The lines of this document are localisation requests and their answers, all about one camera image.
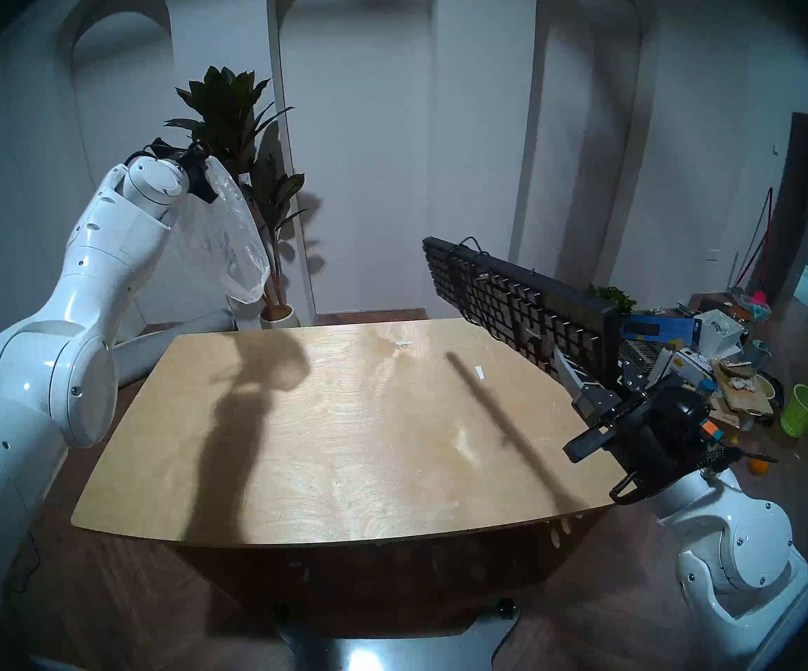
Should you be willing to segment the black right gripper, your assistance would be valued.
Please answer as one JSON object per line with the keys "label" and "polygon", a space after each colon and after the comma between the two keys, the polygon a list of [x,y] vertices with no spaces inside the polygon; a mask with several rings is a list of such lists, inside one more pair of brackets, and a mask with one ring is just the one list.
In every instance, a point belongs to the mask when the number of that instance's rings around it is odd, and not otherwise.
{"label": "black right gripper", "polygon": [[636,392],[621,401],[559,347],[553,367],[588,426],[565,444],[564,452],[572,463],[599,449],[613,456],[626,473],[610,491],[616,505],[654,497],[694,471],[724,471],[743,457],[738,447],[722,445],[721,430],[709,420],[708,402],[694,390],[658,385],[651,393]]}

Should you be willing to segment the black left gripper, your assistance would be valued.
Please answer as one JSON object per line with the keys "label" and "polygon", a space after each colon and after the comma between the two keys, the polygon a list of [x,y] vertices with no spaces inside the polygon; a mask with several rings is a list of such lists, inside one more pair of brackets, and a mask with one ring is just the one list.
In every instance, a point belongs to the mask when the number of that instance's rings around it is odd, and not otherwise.
{"label": "black left gripper", "polygon": [[193,141],[181,153],[181,168],[188,178],[188,192],[206,204],[212,204],[218,193],[207,177],[207,161],[210,147],[203,141]]}

